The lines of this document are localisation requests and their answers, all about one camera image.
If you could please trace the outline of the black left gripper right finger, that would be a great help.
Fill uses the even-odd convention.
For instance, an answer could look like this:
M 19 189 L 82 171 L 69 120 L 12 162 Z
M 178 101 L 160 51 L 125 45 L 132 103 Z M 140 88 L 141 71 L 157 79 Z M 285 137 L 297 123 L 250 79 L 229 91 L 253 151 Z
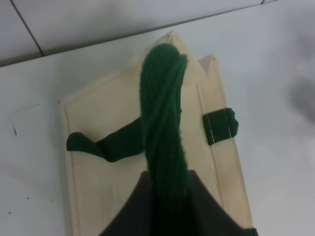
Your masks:
M 197 236 L 252 236 L 239 226 L 209 193 L 196 171 L 190 171 L 189 206 Z

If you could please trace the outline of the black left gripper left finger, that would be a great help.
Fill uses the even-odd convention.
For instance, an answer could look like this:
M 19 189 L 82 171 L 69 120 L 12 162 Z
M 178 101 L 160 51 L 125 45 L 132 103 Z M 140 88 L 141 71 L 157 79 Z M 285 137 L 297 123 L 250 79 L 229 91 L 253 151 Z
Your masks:
M 102 236 L 150 236 L 155 195 L 148 171 L 140 178 L 119 213 L 102 231 Z

